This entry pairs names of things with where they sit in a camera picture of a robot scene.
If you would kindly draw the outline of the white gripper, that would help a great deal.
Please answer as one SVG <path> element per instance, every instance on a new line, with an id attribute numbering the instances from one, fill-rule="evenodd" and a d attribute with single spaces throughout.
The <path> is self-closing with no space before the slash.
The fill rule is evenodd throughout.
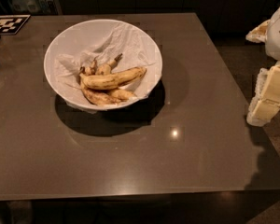
<path id="1" fill-rule="evenodd" d="M 262 127 L 280 111 L 280 7 L 266 20 L 250 31 L 245 39 L 265 43 L 266 54 L 278 62 L 270 69 L 261 68 L 257 76 L 255 96 L 248 108 L 246 121 Z"/>

